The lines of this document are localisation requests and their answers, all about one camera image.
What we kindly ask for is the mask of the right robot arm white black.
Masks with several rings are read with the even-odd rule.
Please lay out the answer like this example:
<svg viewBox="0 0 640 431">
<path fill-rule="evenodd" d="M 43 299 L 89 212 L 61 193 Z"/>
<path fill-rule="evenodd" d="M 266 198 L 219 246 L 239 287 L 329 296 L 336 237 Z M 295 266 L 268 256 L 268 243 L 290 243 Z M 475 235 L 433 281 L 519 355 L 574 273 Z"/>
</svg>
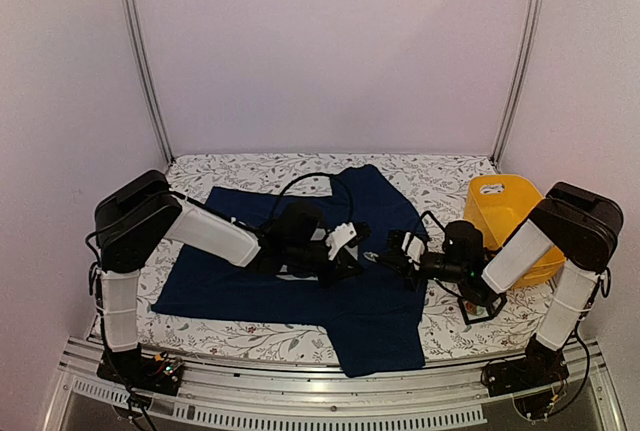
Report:
<svg viewBox="0 0 640 431">
<path fill-rule="evenodd" d="M 546 315 L 529 339 L 517 378 L 537 387 L 552 375 L 580 318 L 589 312 L 624 224 L 613 200 L 558 182 L 541 193 L 513 175 L 476 177 L 464 216 L 443 226 L 442 247 L 415 231 L 393 230 L 384 254 L 368 260 L 399 274 L 407 288 L 430 280 L 458 302 L 466 325 L 491 321 L 512 288 L 559 280 Z"/>
</svg>

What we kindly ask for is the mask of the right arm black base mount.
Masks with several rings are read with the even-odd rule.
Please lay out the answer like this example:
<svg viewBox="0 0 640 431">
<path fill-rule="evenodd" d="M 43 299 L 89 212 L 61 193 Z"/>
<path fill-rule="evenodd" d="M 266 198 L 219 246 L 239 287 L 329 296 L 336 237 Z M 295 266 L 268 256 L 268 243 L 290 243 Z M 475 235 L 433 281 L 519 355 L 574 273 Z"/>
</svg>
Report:
<svg viewBox="0 0 640 431">
<path fill-rule="evenodd" d="M 568 377 L 563 352 L 550 350 L 533 340 L 523 357 L 486 364 L 480 382 L 495 397 L 559 383 Z"/>
</svg>

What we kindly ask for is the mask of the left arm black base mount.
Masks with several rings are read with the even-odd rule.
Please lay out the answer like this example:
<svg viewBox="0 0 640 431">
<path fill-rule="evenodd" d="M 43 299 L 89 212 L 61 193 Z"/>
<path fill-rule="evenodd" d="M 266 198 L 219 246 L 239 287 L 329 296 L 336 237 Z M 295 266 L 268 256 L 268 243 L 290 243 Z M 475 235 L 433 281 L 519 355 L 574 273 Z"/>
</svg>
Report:
<svg viewBox="0 0 640 431">
<path fill-rule="evenodd" d="M 170 358 L 165 352 L 147 357 L 140 346 L 123 352 L 106 348 L 97 369 L 97 376 L 105 381 L 169 396 L 178 394 L 183 373 L 181 358 Z"/>
</svg>

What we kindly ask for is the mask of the navy blue printed t-shirt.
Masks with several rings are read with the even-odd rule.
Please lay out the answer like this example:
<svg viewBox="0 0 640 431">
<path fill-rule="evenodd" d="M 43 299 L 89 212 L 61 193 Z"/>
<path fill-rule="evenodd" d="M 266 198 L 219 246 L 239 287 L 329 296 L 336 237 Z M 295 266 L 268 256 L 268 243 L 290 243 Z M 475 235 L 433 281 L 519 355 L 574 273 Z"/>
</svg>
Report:
<svg viewBox="0 0 640 431">
<path fill-rule="evenodd" d="M 207 205 L 250 225 L 280 215 L 291 203 L 320 209 L 329 227 L 353 217 L 371 228 L 360 248 L 382 252 L 392 230 L 409 231 L 418 212 L 373 165 L 339 173 L 330 195 L 286 196 L 212 189 Z M 419 324 L 425 289 L 405 288 L 387 267 L 362 262 L 361 275 L 324 289 L 314 280 L 261 276 L 192 247 L 182 247 L 151 309 L 186 318 L 323 327 L 349 377 L 423 367 Z"/>
</svg>

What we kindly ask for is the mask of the round white blue brooch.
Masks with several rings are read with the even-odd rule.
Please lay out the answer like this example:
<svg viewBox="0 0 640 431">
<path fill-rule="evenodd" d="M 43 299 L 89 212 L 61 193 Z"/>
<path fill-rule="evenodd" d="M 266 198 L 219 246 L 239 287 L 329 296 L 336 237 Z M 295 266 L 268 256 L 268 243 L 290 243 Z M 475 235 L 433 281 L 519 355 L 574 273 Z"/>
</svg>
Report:
<svg viewBox="0 0 640 431">
<path fill-rule="evenodd" d="M 379 256 L 376 253 L 369 251 L 365 252 L 363 257 L 370 262 L 377 262 L 379 259 Z"/>
</svg>

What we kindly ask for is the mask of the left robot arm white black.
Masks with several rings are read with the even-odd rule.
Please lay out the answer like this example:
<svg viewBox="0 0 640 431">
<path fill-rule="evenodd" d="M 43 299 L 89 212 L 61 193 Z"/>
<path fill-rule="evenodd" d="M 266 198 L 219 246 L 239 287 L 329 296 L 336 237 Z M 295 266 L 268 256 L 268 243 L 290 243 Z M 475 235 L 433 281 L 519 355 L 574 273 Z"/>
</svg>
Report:
<svg viewBox="0 0 640 431">
<path fill-rule="evenodd" d="M 314 204 L 275 202 L 266 221 L 252 226 L 172 189 L 156 170 L 134 179 L 98 204 L 95 229 L 85 239 L 95 256 L 90 291 L 105 350 L 112 353 L 111 370 L 128 385 L 148 377 L 137 335 L 137 286 L 161 241 L 174 240 L 260 274 L 300 269 L 327 287 L 362 272 L 354 250 L 371 229 L 354 216 L 352 200 L 345 221 L 335 227 Z"/>
</svg>

